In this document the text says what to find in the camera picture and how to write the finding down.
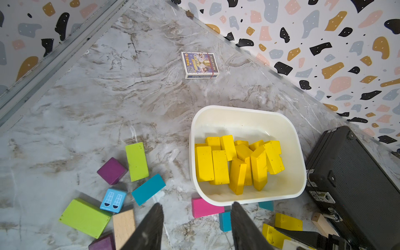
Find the long yellow block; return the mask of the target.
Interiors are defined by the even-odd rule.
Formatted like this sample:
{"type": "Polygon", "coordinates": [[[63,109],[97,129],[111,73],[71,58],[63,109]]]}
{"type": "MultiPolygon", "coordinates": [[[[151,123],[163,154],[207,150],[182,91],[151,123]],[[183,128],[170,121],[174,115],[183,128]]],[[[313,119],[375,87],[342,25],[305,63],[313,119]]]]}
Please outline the long yellow block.
{"type": "Polygon", "coordinates": [[[198,182],[213,181],[215,179],[210,146],[195,148],[196,177],[198,182]]]}

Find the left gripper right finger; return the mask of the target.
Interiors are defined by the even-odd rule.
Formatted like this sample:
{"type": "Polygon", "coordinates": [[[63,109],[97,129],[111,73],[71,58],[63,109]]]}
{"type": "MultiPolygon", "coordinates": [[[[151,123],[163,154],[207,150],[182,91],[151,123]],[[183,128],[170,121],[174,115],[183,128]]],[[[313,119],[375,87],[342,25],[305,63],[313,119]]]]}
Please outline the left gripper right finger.
{"type": "Polygon", "coordinates": [[[232,204],[231,227],[235,250],[273,250],[238,202],[232,204]]]}

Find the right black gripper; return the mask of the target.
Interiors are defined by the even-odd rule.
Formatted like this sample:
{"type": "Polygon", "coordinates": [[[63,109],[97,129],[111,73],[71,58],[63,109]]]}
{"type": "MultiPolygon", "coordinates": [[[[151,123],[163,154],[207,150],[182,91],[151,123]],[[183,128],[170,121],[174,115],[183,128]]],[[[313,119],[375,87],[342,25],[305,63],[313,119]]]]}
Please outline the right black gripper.
{"type": "Polygon", "coordinates": [[[351,245],[344,238],[329,234],[325,237],[317,232],[291,231],[282,228],[276,230],[284,235],[299,241],[317,250],[352,250],[351,245]]]}

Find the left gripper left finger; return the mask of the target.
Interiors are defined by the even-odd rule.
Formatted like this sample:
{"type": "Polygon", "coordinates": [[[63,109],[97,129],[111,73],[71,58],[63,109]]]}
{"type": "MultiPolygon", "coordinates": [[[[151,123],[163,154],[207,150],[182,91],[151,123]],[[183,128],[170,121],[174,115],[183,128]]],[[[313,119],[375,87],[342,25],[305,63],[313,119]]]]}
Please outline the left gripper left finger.
{"type": "Polygon", "coordinates": [[[122,250],[160,250],[164,212],[156,203],[121,248],[122,250]]]}

